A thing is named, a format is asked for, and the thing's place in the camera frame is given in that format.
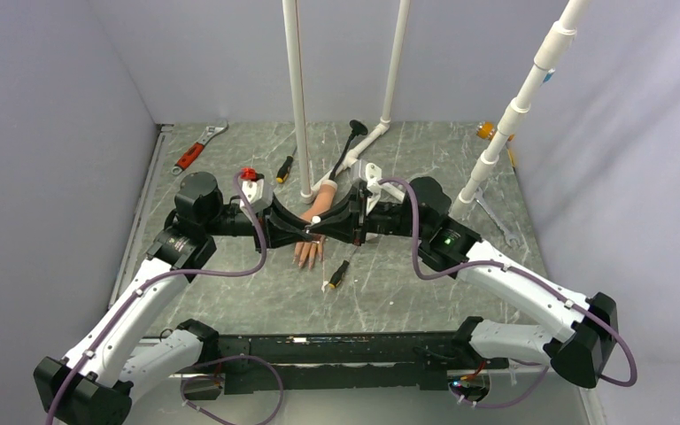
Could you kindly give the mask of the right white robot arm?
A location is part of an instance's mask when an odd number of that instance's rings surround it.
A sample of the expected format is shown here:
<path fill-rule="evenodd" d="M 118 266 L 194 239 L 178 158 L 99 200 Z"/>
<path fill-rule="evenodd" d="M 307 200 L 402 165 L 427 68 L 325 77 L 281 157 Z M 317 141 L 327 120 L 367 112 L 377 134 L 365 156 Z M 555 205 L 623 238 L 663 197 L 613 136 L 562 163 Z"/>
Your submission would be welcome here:
<path fill-rule="evenodd" d="M 361 245 L 370 233 L 406 236 L 413 271 L 423 281 L 451 278 L 478 285 L 526 313 L 535 326 L 469 317 L 459 327 L 452 355 L 463 367 L 510 358 L 547 365 L 586 389 L 605 381 L 631 386 L 638 378 L 630 348 L 619 334 L 617 305 L 599 292 L 587 297 L 512 261 L 449 214 L 452 200 L 431 177 L 410 182 L 401 202 L 368 206 L 372 192 L 358 181 L 336 205 L 307 212 L 308 232 Z"/>

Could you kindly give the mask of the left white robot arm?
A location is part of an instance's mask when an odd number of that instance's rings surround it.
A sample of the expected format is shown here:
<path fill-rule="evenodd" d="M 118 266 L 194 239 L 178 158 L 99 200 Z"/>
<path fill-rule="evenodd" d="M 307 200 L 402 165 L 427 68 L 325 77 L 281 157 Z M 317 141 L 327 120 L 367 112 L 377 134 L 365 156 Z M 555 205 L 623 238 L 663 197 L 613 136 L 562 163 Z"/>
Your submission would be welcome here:
<path fill-rule="evenodd" d="M 213 174 L 187 175 L 169 222 L 120 299 L 62 358 L 47 357 L 37 365 L 35 385 L 48 423 L 121 424 L 170 375 L 190 366 L 205 372 L 217 364 L 219 335 L 195 320 L 150 349 L 135 348 L 165 307 L 206 274 L 216 236 L 250 237 L 260 255 L 308 238 L 309 221 L 286 210 L 260 174 L 247 168 L 233 183 L 236 201 L 229 203 Z"/>

